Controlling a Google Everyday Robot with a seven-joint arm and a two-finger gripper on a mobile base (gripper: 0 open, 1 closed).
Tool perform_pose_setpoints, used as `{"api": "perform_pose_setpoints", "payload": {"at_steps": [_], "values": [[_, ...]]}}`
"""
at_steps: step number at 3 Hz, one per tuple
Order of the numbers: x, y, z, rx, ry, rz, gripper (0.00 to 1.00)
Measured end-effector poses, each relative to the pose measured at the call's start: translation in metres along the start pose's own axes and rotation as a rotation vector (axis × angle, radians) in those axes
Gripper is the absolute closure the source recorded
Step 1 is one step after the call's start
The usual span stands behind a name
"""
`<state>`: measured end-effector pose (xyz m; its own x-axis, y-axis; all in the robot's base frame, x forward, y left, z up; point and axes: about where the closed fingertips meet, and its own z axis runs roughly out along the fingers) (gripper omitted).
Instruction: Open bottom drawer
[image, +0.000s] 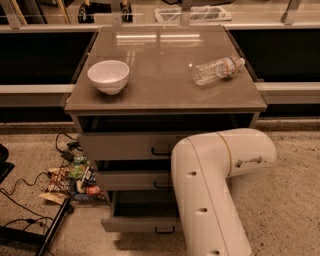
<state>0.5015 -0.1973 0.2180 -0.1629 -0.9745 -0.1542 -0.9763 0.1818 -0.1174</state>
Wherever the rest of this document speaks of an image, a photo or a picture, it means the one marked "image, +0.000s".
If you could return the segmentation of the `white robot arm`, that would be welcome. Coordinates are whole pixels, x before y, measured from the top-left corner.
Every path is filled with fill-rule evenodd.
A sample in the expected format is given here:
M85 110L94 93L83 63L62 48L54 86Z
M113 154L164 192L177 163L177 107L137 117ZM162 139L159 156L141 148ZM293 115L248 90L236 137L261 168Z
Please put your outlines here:
M233 197L276 162L272 140L241 128L178 142L171 174L188 256L253 256Z

